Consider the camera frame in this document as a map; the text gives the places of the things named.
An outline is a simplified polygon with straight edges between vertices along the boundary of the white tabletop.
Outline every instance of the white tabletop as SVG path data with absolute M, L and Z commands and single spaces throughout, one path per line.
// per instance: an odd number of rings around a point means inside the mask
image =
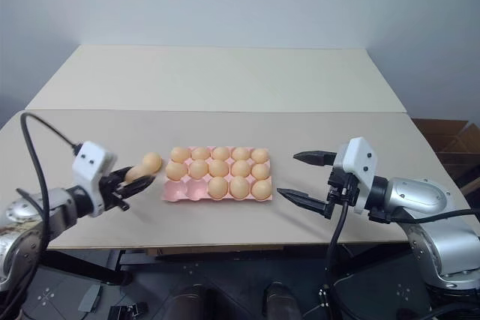
M 27 109 L 405 112 L 364 49 L 98 45 Z
M 467 203 L 406 114 L 400 113 L 234 113 L 41 110 L 37 114 L 70 138 L 99 142 L 118 154 L 117 168 L 138 163 L 147 151 L 168 158 L 178 145 L 244 145 L 269 148 L 274 187 L 288 187 L 318 199 L 327 194 L 330 169 L 292 159 L 304 150 L 336 151 L 365 136 L 379 156 L 378 175 L 429 178 L 450 189 L 456 206 Z M 31 135 L 49 187 L 72 184 L 69 147 L 31 122 Z M 16 199 L 16 187 L 38 191 L 38 183 L 15 115 L 0 131 L 0 205 Z M 177 202 L 162 200 L 164 167 L 131 209 L 84 217 L 51 243 L 54 248 L 134 248 L 221 244 L 328 243 L 332 220 L 297 208 L 278 193 L 271 202 Z M 475 217 L 465 217 L 479 232 Z M 395 224 L 382 225 L 349 213 L 343 242 L 403 241 Z

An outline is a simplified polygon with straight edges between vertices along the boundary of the pink egg tray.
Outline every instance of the pink egg tray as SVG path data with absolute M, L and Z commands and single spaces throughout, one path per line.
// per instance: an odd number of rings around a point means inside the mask
M 196 146 L 191 146 L 188 147 L 190 150 L 194 150 Z M 215 146 L 207 146 L 207 149 L 210 150 L 210 153 L 212 152 L 213 149 L 215 149 Z M 230 150 L 230 155 L 232 154 L 232 150 L 235 149 L 235 146 L 227 146 L 227 148 Z M 246 147 L 250 152 L 254 150 L 255 148 L 249 148 Z M 205 160 L 207 164 L 210 165 L 210 163 L 213 161 L 211 157 Z M 185 163 L 187 166 L 190 168 L 190 164 L 192 164 L 193 159 L 188 158 L 186 159 Z M 226 193 L 225 197 L 222 199 L 213 199 L 208 192 L 208 185 L 210 179 L 212 179 L 212 176 L 210 174 L 205 175 L 203 178 L 196 180 L 186 174 L 183 178 L 180 179 L 180 181 L 173 181 L 168 178 L 166 178 L 166 182 L 164 185 L 163 189 L 163 198 L 167 200 L 168 202 L 177 202 L 178 200 L 192 200 L 192 201 L 199 201 L 201 199 L 212 199 L 215 201 L 221 201 L 224 199 L 233 199 L 236 200 L 237 202 L 243 202 L 244 200 L 255 200 L 256 202 L 265 202 L 267 200 L 272 200 L 272 195 L 270 195 L 268 198 L 264 200 L 258 200 L 255 199 L 255 197 L 249 193 L 244 199 L 238 200 L 235 199 L 232 194 L 230 193 L 230 180 L 232 180 L 234 177 L 233 175 L 230 174 L 230 170 L 232 168 L 232 164 L 235 162 L 234 159 L 229 157 L 228 159 L 225 160 L 225 163 L 228 164 L 229 167 L 229 173 L 225 175 L 223 178 L 229 182 L 229 191 Z M 250 167 L 252 167 L 255 162 L 251 159 L 247 159 L 248 164 Z M 264 164 L 266 164 L 270 168 L 270 160 L 267 160 Z M 257 181 L 252 174 L 249 174 L 245 179 L 247 179 L 250 188 L 252 187 L 253 184 Z M 270 185 L 272 185 L 272 177 L 269 176 L 266 179 Z

